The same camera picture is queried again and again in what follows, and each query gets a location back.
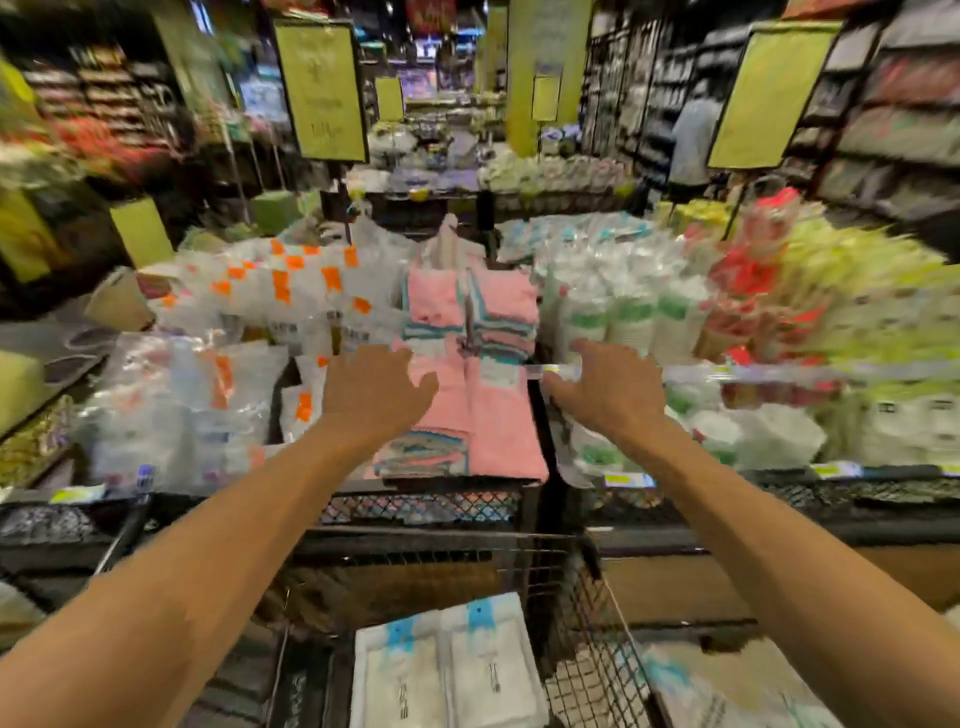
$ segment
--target napkin package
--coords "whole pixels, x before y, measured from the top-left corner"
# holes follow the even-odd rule
[[[440,612],[361,629],[349,728],[447,728]]]
[[[451,725],[542,728],[549,720],[530,637],[516,593],[441,612],[450,650]]]

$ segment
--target shopper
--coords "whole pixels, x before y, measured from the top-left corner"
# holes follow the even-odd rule
[[[660,373],[574,343],[554,400],[676,502],[761,627],[847,728],[960,725],[960,633],[825,530],[720,465],[663,414]],[[335,357],[324,415],[296,443],[164,529],[0,660],[4,728],[174,726],[337,485],[437,392],[407,351]]]
[[[690,100],[673,125],[673,159],[667,179],[667,196],[677,205],[703,197],[710,174],[707,155],[713,143],[713,130],[723,107],[709,95],[709,85],[701,80],[693,88]]]

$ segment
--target cart wire mesh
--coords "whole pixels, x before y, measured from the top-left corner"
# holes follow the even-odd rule
[[[330,526],[307,542],[265,595],[262,619],[352,644],[363,627],[517,592],[551,725],[663,724],[588,539]]]

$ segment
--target stack of towels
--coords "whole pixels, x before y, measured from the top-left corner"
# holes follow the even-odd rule
[[[473,344],[501,361],[522,362],[537,341],[537,288],[521,271],[468,271]]]
[[[405,346],[395,342],[394,348]],[[378,477],[434,477],[467,474],[467,453],[473,418],[467,394],[464,359],[456,340],[444,341],[442,355],[414,354],[408,373],[419,384],[434,372],[440,383],[437,396],[423,418],[402,437],[388,443],[373,459]]]
[[[467,335],[467,316],[456,271],[413,268],[403,283],[403,308],[410,313],[404,339]]]

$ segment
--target price label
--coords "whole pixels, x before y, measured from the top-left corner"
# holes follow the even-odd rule
[[[607,473],[603,479],[608,488],[657,487],[657,483],[647,473]]]
[[[810,468],[818,474],[822,480],[863,476],[863,468],[849,460],[835,460],[832,463],[814,463]]]

